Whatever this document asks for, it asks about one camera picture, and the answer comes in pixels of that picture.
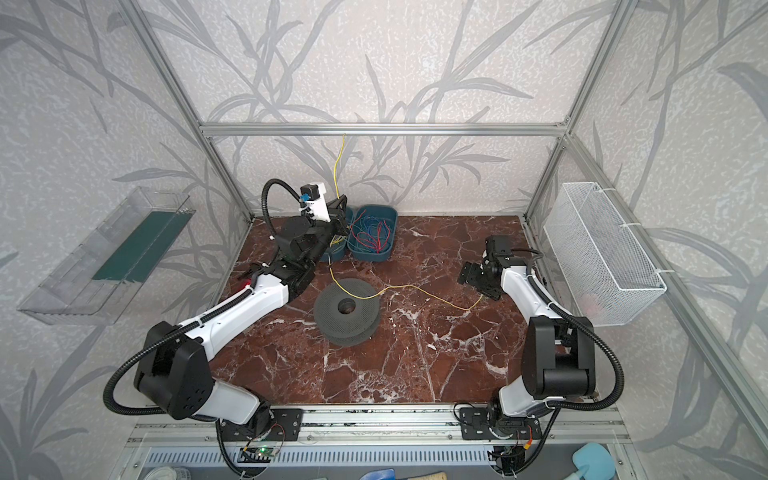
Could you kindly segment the teal bin with yellow cables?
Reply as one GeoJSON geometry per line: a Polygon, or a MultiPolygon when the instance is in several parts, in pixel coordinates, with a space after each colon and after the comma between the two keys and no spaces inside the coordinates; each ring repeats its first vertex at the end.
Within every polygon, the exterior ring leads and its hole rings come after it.
{"type": "Polygon", "coordinates": [[[333,263],[341,260],[345,255],[346,246],[347,236],[336,236],[321,257],[321,261],[325,263],[333,263]]]}

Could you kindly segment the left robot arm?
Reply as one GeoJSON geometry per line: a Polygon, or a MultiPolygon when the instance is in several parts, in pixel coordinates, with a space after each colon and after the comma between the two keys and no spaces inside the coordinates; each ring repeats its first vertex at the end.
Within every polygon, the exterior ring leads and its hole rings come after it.
{"type": "Polygon", "coordinates": [[[240,333],[307,289],[333,238],[348,231],[347,203],[346,196],[327,203],[326,221],[289,218],[275,235],[277,257],[256,269],[238,293],[179,325],[154,325],[144,348],[107,381],[105,407],[124,416],[213,419],[238,425],[251,437],[266,434],[274,423],[269,402],[215,379],[209,363],[240,333]]]}

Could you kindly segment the teal bin with red cables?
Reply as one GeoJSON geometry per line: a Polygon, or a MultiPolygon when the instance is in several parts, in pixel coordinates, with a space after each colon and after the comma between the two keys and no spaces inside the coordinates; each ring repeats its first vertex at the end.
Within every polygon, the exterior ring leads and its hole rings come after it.
{"type": "Polygon", "coordinates": [[[398,213],[390,206],[362,206],[350,222],[348,250],[354,258],[361,261],[387,261],[394,247],[397,221],[398,213]]]}

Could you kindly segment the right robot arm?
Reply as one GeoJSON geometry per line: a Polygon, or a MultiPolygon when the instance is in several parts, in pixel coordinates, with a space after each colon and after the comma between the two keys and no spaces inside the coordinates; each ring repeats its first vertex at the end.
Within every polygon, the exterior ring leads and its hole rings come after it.
{"type": "Polygon", "coordinates": [[[476,427],[493,438],[539,437],[536,422],[560,410],[599,411],[614,405],[624,392],[626,378],[618,356],[594,331],[591,321],[569,312],[540,282],[535,262],[541,253],[516,248],[511,239],[491,235],[478,263],[467,262],[460,284],[475,288],[492,300],[512,299],[526,321],[521,373],[500,388],[486,407],[486,419],[476,427]],[[595,393],[596,352],[609,361],[614,385],[607,396],[591,403],[595,393]]]}

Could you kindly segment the dark grey foam spool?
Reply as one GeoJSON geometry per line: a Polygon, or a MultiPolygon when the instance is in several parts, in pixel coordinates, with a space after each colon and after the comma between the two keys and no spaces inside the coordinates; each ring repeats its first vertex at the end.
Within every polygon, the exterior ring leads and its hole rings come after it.
{"type": "Polygon", "coordinates": [[[332,344],[351,347],[374,335],[381,319],[380,298],[369,283],[355,278],[329,285],[313,306],[316,327],[332,344]]]}

